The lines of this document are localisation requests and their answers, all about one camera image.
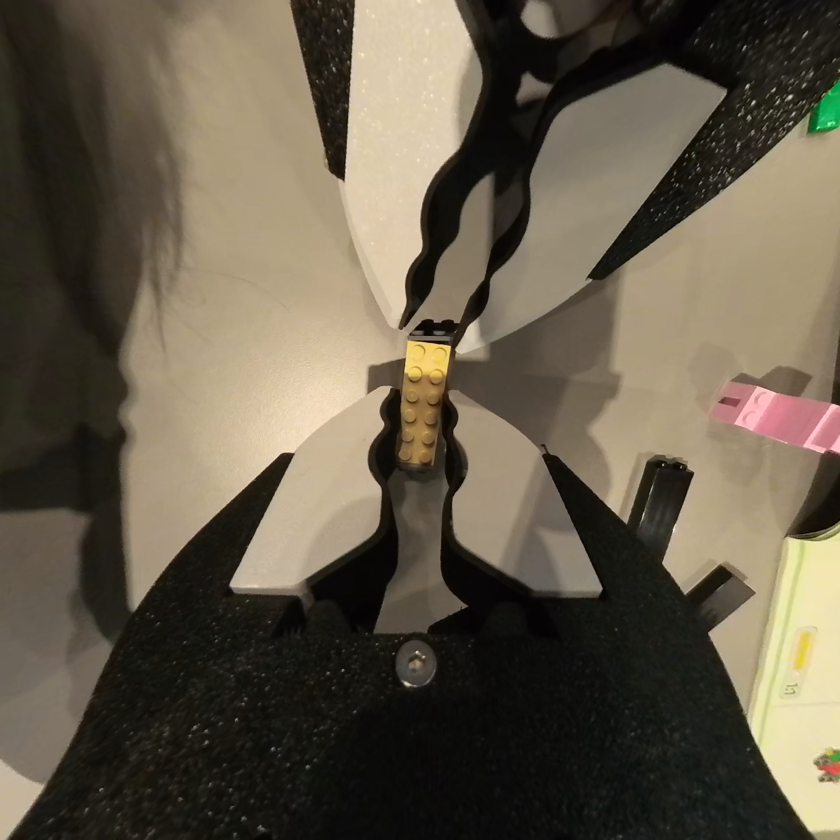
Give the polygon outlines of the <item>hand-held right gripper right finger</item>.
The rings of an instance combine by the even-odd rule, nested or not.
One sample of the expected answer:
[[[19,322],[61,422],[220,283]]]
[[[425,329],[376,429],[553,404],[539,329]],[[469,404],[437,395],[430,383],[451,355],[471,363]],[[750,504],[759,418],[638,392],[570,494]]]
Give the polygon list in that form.
[[[592,598],[602,584],[543,451],[467,396],[448,399],[446,471],[454,548],[526,595]]]

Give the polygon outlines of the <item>tan toy brick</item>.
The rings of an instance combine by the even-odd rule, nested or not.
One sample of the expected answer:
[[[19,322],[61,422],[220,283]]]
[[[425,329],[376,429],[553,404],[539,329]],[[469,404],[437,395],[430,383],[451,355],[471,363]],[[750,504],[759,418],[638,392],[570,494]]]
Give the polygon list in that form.
[[[410,471],[434,466],[452,346],[407,341],[396,462]]]

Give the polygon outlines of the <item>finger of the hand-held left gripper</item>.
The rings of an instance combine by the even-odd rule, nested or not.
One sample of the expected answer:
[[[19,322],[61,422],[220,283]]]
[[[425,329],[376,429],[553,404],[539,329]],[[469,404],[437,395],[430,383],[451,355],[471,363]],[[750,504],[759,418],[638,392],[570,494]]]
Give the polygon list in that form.
[[[385,322],[400,325],[430,191],[475,121],[488,2],[355,3],[344,211]]]
[[[663,64],[563,108],[529,177],[523,238],[491,278],[486,308],[458,351],[483,348],[582,289],[726,93]]]

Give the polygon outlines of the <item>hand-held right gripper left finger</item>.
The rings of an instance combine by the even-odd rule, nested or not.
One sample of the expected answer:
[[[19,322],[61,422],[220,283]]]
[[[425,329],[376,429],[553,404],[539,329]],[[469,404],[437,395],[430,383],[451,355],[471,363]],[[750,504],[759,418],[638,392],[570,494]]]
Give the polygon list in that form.
[[[395,395],[376,388],[298,447],[231,579],[233,593],[312,601],[329,567],[375,535],[384,491],[370,457]]]

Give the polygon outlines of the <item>green box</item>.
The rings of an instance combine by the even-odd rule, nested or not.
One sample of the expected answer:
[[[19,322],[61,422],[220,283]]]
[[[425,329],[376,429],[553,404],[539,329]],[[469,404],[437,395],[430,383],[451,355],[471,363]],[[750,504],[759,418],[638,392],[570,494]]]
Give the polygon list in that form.
[[[840,82],[837,81],[815,105],[809,118],[809,134],[828,133],[839,128]]]

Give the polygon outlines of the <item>pink toy brick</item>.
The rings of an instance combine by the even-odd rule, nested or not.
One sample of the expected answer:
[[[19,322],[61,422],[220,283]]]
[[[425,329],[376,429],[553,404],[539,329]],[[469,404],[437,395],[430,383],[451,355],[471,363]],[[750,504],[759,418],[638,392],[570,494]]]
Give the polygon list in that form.
[[[839,453],[839,405],[731,381],[710,415],[719,422],[818,454]]]

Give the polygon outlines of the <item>long black toy brick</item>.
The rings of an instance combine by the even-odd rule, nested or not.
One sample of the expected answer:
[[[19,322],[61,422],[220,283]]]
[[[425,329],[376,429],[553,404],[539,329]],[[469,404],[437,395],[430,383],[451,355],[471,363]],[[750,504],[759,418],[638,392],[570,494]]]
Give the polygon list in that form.
[[[709,634],[755,595],[738,570],[720,563],[688,590],[686,600],[703,631]]]
[[[694,475],[685,462],[662,455],[644,466],[627,526],[659,563],[665,561]]]

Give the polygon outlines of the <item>grey desk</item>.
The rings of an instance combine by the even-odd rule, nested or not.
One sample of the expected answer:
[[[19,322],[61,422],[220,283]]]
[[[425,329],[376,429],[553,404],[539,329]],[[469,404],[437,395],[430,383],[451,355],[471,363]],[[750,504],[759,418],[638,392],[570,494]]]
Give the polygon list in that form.
[[[2,2],[2,769],[43,783],[126,623],[282,452],[399,370],[286,2]],[[713,639],[742,701],[816,459],[709,422],[740,373],[828,397],[838,132],[798,126],[623,271],[454,386],[625,516],[696,472],[666,566],[757,594]]]

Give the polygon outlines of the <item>pale green instruction booklet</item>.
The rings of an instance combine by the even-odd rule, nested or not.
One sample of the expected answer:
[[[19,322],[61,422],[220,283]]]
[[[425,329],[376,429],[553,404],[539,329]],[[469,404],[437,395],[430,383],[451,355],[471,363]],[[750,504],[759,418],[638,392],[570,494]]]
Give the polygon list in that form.
[[[805,826],[839,830],[839,526],[786,538],[749,725]]]

